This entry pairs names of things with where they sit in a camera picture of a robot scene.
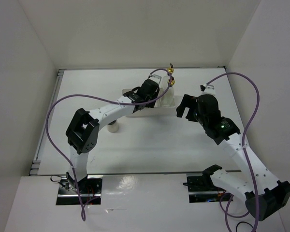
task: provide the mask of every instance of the small white cylinder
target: small white cylinder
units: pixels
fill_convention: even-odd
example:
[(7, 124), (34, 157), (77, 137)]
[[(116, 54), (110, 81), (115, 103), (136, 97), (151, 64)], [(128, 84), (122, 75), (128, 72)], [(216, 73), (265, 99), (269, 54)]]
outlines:
[(118, 124), (117, 120), (108, 124), (107, 130), (111, 133), (117, 132), (119, 130), (119, 124)]

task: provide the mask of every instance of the white table surface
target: white table surface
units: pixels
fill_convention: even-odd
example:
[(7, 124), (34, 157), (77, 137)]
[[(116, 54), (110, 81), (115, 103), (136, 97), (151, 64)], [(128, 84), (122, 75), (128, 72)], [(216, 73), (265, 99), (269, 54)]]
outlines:
[[(228, 232), (219, 203), (189, 203), (186, 181), (185, 174), (104, 176), (101, 205), (89, 206), (83, 222), (79, 205), (56, 205), (58, 184), (49, 176), (22, 177), (5, 232)], [(235, 199), (229, 212), (246, 211)], [(254, 223), (252, 216), (230, 218), (232, 231), (242, 220)], [(279, 213), (257, 231), (284, 232)]]
[[(152, 69), (78, 70), (65, 71), (58, 97), (69, 94), (89, 94), (117, 100), (122, 89), (140, 86)], [(225, 73), (224, 69), (175, 69), (175, 96), (199, 96), (200, 85)], [(157, 74), (164, 76), (163, 71)], [(222, 116), (231, 118), (243, 131), (231, 87), (227, 77), (214, 83)], [(104, 102), (87, 98), (73, 98), (61, 102), (54, 110), (50, 134), (62, 151), (69, 155), (65, 131), (81, 107), (91, 110)], [(226, 170), (237, 170), (235, 163), (207, 137), (198, 123), (173, 115), (123, 117), (117, 133), (103, 128), (98, 144), (90, 152), (87, 164), (89, 174), (193, 172), (218, 164)], [(38, 174), (64, 174), (68, 163), (51, 146), (44, 135), (39, 158)]]

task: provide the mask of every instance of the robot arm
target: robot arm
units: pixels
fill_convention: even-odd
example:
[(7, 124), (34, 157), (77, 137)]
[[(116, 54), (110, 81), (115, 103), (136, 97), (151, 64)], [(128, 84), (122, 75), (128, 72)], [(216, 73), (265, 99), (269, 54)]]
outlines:
[(259, 191), (260, 217), (263, 221), (271, 214), (286, 205), (290, 196), (290, 184), (288, 181), (280, 182), (256, 156), (248, 143), (241, 144), (242, 136), (240, 130), (229, 119), (222, 117), (218, 109), (218, 101), (215, 98), (213, 86), (201, 86), (202, 95), (193, 97), (184, 95), (179, 107), (176, 109), (177, 117), (182, 117), (185, 108), (189, 108), (186, 119), (199, 122), (205, 133), (212, 138), (218, 146), (229, 154), (234, 160), (247, 181), (229, 175), (218, 165), (213, 165), (203, 171), (205, 183), (220, 187), (235, 195), (245, 202), (245, 205), (252, 216), (255, 217), (255, 194), (252, 177), (245, 158), (243, 148), (249, 156), (252, 169), (255, 173), (257, 187)]
[[(155, 102), (147, 105), (137, 105), (157, 98), (161, 77), (152, 75), (144, 81), (141, 87), (125, 93), (116, 102), (104, 107), (86, 111), (83, 108), (77, 110), (66, 131), (70, 145), (70, 160), (75, 169), (76, 179), (80, 191), (86, 189), (87, 161), (89, 152), (95, 147), (99, 131), (106, 125), (117, 119), (131, 115), (145, 107), (154, 108)], [(70, 167), (67, 179), (73, 190), (76, 190), (75, 176)]]

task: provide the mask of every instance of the gold connector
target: gold connector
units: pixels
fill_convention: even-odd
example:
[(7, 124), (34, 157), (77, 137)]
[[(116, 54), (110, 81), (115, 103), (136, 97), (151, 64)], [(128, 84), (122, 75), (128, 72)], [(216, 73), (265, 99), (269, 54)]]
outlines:
[[(173, 64), (170, 64), (170, 67), (168, 68), (168, 72), (170, 74), (173, 74), (174, 73), (174, 68), (173, 68)], [(175, 84), (175, 80), (174, 78), (172, 79), (172, 82), (170, 84), (170, 86), (173, 86)]]
[(170, 67), (168, 68), (168, 71), (169, 71), (170, 74), (174, 73), (173, 64), (170, 64)]

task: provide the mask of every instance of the white wall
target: white wall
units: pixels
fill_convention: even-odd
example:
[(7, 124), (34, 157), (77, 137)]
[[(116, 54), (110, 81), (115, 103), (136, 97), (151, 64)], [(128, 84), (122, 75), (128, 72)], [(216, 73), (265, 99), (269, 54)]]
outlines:
[(57, 68), (216, 67), (260, 0), (19, 0)]
[[(290, 0), (261, 1), (228, 71), (246, 74), (259, 87), (261, 107), (248, 138), (269, 168), (290, 181)], [(255, 92), (239, 77), (231, 76), (230, 82), (246, 124)], [(290, 232), (290, 202), (280, 214)]]
[(28, 175), (56, 70), (16, 0), (0, 0), (0, 231)]

